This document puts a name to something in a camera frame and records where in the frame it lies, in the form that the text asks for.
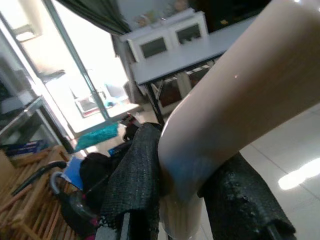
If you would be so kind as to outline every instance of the white cabinet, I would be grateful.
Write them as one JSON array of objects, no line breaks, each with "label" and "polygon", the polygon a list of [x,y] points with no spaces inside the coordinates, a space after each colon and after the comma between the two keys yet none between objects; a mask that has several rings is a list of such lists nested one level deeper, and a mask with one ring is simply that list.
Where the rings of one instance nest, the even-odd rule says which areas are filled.
[{"label": "white cabinet", "polygon": [[166,20],[127,33],[120,40],[128,41],[135,60],[142,62],[207,35],[204,13],[189,8]]},{"label": "white cabinet", "polygon": [[199,11],[193,17],[173,24],[168,31],[175,47],[203,38],[208,35],[205,14]]},{"label": "white cabinet", "polygon": [[139,38],[128,39],[128,43],[137,62],[173,48],[168,31],[164,29]]}]

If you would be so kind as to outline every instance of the doorway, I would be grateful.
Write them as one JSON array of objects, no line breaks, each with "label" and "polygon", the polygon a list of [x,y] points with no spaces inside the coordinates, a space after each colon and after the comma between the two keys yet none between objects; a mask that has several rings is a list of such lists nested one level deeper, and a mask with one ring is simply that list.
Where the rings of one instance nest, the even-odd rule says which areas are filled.
[{"label": "doorway", "polygon": [[75,136],[139,108],[109,33],[55,0],[6,1],[0,12]]}]

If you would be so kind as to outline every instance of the black table leg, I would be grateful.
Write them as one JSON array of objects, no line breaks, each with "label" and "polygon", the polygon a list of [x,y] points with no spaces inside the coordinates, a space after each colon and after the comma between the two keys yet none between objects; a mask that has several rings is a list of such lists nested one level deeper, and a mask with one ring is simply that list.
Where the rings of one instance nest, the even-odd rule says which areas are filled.
[{"label": "black table leg", "polygon": [[164,126],[165,125],[165,121],[164,118],[162,117],[159,105],[158,105],[158,100],[156,99],[155,93],[151,87],[150,83],[146,83],[145,84],[145,88],[146,88],[146,93],[148,94],[150,103],[152,105],[153,111],[155,113],[156,119],[158,120],[159,124]]}]

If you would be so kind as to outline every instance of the wooden shelf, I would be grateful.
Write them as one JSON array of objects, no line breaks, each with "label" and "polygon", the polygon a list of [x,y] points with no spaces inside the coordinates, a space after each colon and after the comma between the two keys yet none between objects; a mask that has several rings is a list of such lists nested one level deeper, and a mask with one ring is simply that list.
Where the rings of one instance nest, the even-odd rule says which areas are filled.
[{"label": "wooden shelf", "polygon": [[[20,160],[14,173],[0,190],[0,195],[3,196],[0,209],[13,198],[12,191],[37,169],[52,161],[66,160],[68,154],[62,146],[55,146]],[[50,173],[41,176],[24,195],[0,213],[0,239],[76,239],[74,231],[63,220],[59,201],[50,189]],[[67,193],[74,191],[74,187],[65,181],[60,183],[60,187]]]}]

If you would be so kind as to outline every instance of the white curved bar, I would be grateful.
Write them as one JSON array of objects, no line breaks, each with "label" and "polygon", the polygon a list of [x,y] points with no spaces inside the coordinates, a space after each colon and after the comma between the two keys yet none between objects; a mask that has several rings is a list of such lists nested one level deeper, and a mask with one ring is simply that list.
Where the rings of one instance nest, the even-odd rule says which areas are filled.
[{"label": "white curved bar", "polygon": [[[208,177],[241,148],[320,102],[319,89],[320,0],[273,0],[164,127],[158,155],[168,193],[161,201],[166,231],[191,236],[197,216],[188,203]],[[177,217],[181,206],[185,212]]]}]

